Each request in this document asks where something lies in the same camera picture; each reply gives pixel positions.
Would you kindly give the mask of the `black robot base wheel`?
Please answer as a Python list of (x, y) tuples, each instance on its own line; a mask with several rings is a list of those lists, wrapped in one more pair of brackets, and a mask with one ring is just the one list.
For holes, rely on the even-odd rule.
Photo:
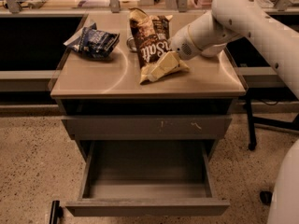
[(265, 205), (270, 205), (272, 201), (273, 193), (271, 191), (262, 190), (260, 192), (260, 200)]

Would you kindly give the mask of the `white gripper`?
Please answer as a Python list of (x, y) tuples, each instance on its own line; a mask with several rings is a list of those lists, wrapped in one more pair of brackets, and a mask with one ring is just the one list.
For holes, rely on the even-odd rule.
[(165, 74), (175, 73), (181, 70), (188, 71), (189, 66), (182, 60), (190, 60), (202, 52), (192, 42), (189, 33), (189, 25), (178, 30), (169, 39), (169, 43), (173, 51), (168, 51), (158, 60), (157, 65), (153, 65), (149, 68), (147, 79), (150, 82), (157, 81)]

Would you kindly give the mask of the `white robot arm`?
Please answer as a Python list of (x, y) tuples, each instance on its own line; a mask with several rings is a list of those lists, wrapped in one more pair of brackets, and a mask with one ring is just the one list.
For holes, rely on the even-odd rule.
[[(255, 0), (213, 0), (211, 10), (170, 38), (189, 60), (243, 36), (299, 98), (299, 34), (268, 16)], [(267, 224), (299, 224), (299, 141), (286, 153), (274, 186)]]

